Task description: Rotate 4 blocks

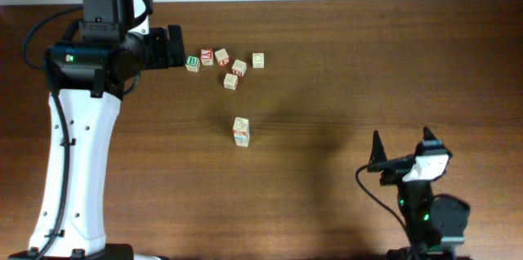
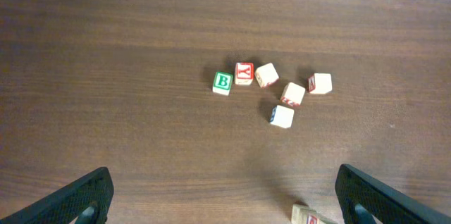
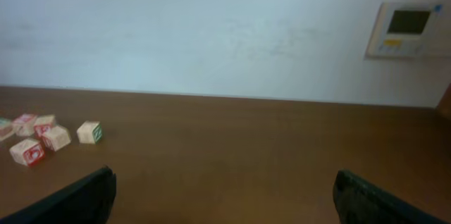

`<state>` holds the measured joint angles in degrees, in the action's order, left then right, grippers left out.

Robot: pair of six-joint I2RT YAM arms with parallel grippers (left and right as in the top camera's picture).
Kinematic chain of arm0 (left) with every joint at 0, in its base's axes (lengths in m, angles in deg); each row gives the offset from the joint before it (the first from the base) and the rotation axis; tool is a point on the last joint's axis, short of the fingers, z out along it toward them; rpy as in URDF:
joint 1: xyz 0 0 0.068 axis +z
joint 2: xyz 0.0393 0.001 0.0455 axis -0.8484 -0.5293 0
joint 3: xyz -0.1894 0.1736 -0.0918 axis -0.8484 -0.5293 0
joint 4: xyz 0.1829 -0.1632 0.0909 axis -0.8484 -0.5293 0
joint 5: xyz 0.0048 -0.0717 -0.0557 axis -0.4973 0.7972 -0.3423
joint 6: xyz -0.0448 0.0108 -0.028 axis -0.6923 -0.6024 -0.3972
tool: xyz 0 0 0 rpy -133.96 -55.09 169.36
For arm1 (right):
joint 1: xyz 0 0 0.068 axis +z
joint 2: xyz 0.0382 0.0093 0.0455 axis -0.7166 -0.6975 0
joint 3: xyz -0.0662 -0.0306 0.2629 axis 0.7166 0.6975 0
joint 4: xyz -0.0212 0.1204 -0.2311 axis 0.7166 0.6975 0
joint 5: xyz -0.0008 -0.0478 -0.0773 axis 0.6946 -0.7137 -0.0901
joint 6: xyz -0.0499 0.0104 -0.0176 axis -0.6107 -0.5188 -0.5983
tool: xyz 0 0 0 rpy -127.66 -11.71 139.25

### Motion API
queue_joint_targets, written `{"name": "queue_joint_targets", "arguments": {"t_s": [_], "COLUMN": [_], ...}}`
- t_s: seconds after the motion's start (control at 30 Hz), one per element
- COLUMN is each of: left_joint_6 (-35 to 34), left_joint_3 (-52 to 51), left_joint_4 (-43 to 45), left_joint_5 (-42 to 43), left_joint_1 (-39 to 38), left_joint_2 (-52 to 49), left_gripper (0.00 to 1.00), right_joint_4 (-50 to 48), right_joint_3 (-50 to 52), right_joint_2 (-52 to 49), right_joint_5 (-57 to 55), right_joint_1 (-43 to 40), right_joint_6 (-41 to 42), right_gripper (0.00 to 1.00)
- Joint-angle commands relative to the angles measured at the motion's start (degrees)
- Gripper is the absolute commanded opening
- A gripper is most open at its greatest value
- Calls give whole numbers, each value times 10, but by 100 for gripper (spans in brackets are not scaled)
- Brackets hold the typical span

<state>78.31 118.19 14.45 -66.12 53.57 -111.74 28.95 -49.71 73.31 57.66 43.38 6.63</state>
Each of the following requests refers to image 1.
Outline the wooden block red I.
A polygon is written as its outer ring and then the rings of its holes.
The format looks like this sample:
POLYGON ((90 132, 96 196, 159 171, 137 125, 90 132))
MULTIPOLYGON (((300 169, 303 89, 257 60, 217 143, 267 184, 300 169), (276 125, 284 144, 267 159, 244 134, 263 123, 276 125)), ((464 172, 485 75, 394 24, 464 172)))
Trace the wooden block red I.
POLYGON ((232 131, 236 145, 248 147, 250 141, 249 121, 245 118, 236 117, 232 131))

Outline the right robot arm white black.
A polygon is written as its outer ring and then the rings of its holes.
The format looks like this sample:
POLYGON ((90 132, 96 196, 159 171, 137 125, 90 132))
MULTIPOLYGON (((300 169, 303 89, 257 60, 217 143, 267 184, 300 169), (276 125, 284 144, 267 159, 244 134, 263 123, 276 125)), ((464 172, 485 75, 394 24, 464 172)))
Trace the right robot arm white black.
POLYGON ((381 186, 396 186, 397 204, 409 246, 387 251, 386 259, 456 259, 464 244, 471 207, 447 194, 434 194, 431 184, 446 174, 452 153, 429 128, 411 155, 388 159, 379 133, 373 133, 365 169, 380 173, 381 186))

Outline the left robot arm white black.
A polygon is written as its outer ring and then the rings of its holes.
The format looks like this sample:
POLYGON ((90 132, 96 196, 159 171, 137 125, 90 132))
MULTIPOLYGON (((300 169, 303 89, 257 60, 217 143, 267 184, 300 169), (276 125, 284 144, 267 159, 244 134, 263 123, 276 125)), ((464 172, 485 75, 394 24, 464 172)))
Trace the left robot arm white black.
POLYGON ((138 260, 106 240, 103 199, 110 138, 141 73, 185 62, 179 25, 152 28, 154 0, 83 0, 82 17, 44 54, 51 144, 37 225, 18 259, 138 260))

